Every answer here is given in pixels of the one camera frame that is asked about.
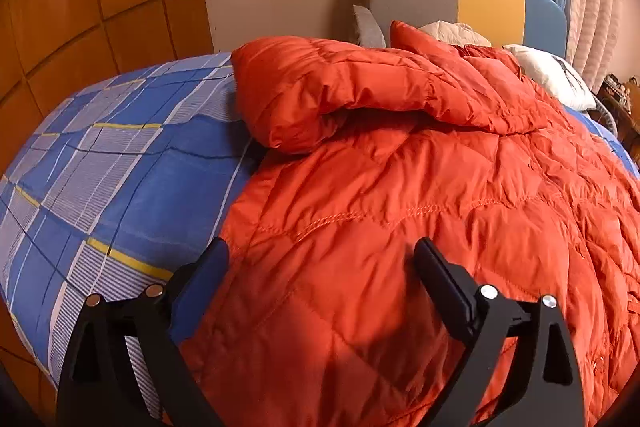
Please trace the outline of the orange puffer down jacket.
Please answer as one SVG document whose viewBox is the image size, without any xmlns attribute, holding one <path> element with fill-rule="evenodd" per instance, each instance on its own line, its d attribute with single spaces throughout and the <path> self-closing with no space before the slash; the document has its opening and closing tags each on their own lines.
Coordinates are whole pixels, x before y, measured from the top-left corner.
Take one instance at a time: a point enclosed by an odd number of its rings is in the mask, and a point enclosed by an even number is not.
<svg viewBox="0 0 640 427">
<path fill-rule="evenodd" d="M 505 50 L 390 40 L 232 53 L 267 153 L 186 364 L 228 426 L 416 425 L 462 353 L 412 266 L 428 237 L 508 297 L 558 298 L 595 424 L 639 361 L 638 178 Z"/>
</svg>

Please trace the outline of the blue plaid bed sheet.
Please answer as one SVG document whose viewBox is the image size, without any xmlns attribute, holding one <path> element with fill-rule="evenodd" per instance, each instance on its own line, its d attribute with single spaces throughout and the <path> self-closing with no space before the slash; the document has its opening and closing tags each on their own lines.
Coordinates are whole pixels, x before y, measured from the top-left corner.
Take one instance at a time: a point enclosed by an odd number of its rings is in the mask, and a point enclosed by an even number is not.
<svg viewBox="0 0 640 427">
<path fill-rule="evenodd" d="M 225 53 L 101 81 L 46 117 L 1 178 L 1 295 L 44 378 L 89 295 L 137 296 L 201 256 L 256 160 Z"/>
</svg>

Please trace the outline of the cluttered wooden side table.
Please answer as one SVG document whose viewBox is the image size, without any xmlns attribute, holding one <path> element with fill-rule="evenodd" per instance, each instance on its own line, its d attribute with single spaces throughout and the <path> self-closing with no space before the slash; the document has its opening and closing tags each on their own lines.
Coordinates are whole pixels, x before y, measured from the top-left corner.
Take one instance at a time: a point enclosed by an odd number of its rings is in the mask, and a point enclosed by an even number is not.
<svg viewBox="0 0 640 427">
<path fill-rule="evenodd" d="M 626 82 L 608 74 L 598 91 L 598 100 L 611 115 L 616 130 L 614 135 L 622 143 L 636 165 L 639 165 L 639 81 L 636 77 Z"/>
</svg>

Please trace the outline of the white printed pillow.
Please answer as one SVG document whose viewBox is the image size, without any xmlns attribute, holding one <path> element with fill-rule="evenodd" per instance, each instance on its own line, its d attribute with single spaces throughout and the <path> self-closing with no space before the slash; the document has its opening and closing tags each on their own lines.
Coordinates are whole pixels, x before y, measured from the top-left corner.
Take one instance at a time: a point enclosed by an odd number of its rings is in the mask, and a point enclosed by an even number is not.
<svg viewBox="0 0 640 427">
<path fill-rule="evenodd" d="M 564 58 L 546 51 L 507 44 L 524 74 L 546 89 L 563 105 L 584 113 L 597 109 L 597 102 L 582 77 Z"/>
</svg>

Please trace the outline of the beige quilted blanket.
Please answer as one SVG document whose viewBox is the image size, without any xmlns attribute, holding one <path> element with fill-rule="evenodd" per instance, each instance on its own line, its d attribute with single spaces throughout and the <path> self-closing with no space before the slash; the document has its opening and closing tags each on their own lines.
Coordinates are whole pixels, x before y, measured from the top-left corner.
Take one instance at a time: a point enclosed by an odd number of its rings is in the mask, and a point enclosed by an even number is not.
<svg viewBox="0 0 640 427">
<path fill-rule="evenodd" d="M 434 39 L 450 44 L 450 46 L 486 46 L 490 48 L 492 43 L 465 23 L 449 23 L 446 20 L 438 20 L 419 28 Z"/>
</svg>

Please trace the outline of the grey pillow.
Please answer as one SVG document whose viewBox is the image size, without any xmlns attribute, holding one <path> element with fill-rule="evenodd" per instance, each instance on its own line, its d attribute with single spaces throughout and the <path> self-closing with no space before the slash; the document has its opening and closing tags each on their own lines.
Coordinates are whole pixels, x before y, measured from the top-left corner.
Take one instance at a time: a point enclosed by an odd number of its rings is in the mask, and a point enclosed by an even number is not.
<svg viewBox="0 0 640 427">
<path fill-rule="evenodd" d="M 385 49 L 386 40 L 383 31 L 371 11 L 361 5 L 354 5 L 352 8 L 358 44 L 363 48 Z"/>
</svg>

